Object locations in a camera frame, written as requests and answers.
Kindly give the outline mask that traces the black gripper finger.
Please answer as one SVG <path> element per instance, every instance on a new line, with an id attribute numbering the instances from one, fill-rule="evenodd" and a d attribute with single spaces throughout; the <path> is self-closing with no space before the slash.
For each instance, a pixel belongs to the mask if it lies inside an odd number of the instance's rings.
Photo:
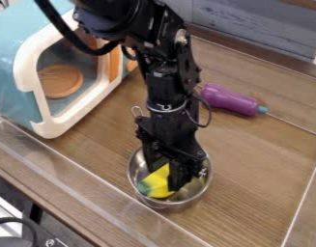
<path id="1" fill-rule="evenodd" d="M 199 165 L 196 162 L 168 162 L 167 189 L 176 192 L 192 177 L 198 176 Z"/>
<path id="2" fill-rule="evenodd" d="M 149 173 L 170 161 L 168 147 L 157 142 L 143 142 L 141 152 Z"/>

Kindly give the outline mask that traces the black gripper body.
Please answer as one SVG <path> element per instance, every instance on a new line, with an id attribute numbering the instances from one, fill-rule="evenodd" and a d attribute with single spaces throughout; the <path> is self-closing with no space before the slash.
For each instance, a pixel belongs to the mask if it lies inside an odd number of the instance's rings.
<path id="1" fill-rule="evenodd" d="M 182 102 L 178 106 L 147 102 L 149 116 L 136 116 L 136 138 L 140 142 L 157 142 L 168 147 L 170 161 L 196 162 L 202 167 L 204 151 L 195 140 L 198 103 Z"/>

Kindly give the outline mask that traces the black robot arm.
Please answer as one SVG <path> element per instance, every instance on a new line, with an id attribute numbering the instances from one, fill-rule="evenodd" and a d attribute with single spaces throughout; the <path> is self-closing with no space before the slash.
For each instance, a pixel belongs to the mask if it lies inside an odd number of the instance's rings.
<path id="1" fill-rule="evenodd" d="M 195 131 L 199 67 L 179 15 L 159 0 L 70 0 L 74 19 L 100 39 L 131 48 L 147 87 L 147 117 L 137 117 L 136 138 L 148 170 L 168 166 L 167 189 L 199 175 L 206 157 Z"/>

